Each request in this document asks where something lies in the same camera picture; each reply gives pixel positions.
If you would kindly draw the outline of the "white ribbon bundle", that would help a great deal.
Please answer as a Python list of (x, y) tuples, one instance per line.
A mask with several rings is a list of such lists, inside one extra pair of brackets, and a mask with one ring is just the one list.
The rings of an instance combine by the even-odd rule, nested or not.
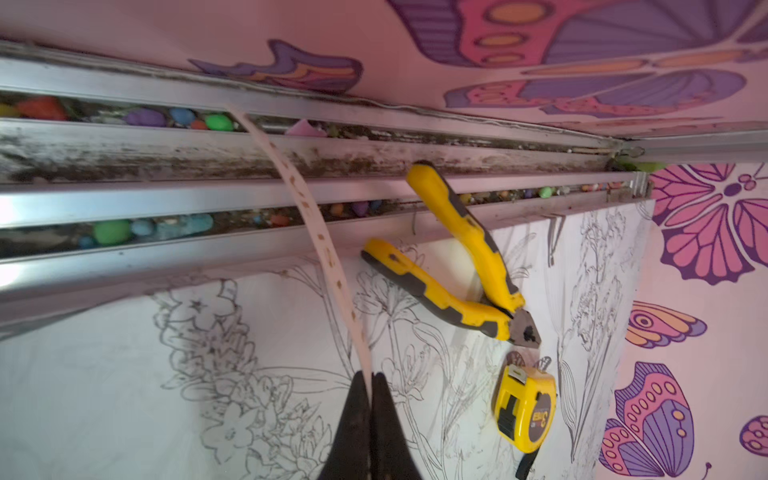
[(347, 327), (352, 347), (358, 356), (362, 372), (365, 375), (369, 402), (372, 402), (373, 372), (371, 352), (365, 338), (363, 324), (354, 311), (346, 275), (319, 206), (300, 172), (275, 146), (268, 135), (258, 128), (244, 112), (236, 107), (228, 106), (227, 111), (243, 126), (253, 139), (254, 144), (274, 164), (302, 215), (320, 260), (321, 268), (326, 278), (326, 285), (336, 300), (340, 316)]

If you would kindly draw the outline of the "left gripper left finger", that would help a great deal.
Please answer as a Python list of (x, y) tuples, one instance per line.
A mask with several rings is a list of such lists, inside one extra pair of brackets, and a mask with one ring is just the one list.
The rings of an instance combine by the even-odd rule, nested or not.
[(364, 480), (369, 474), (370, 406), (365, 375), (351, 382), (327, 460), (319, 480)]

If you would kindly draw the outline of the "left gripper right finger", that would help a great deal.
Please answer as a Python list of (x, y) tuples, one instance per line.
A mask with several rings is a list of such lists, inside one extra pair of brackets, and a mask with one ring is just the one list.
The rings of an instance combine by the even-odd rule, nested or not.
[(371, 478), (421, 479), (410, 454), (395, 402), (383, 373), (372, 379)]

